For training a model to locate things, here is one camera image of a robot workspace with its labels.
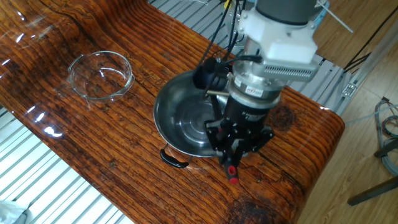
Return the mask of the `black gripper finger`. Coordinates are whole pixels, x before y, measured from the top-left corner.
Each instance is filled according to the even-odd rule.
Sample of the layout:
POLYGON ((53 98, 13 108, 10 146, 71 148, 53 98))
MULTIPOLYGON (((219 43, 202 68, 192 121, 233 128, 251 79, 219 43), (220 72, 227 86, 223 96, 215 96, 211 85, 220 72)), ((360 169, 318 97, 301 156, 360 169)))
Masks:
POLYGON ((234 159, 240 161, 243 156, 250 152, 256 153, 274 137, 273 129, 264 126, 259 132, 251 132, 244 138, 239 139, 238 146, 234 152, 234 159))
POLYGON ((225 119, 205 121, 205 132, 219 163, 239 164, 238 153, 233 149, 236 138, 232 123, 225 119))

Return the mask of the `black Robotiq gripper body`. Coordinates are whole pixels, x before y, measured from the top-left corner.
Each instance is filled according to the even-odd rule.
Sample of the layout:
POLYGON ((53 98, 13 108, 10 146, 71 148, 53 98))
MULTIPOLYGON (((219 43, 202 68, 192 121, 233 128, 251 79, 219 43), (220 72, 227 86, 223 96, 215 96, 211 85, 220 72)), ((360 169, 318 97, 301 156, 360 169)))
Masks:
POLYGON ((228 97, 223 114, 223 127, 232 130, 234 126, 251 131, 260 131, 264 127, 266 116, 279 102, 257 98, 235 99, 228 97))

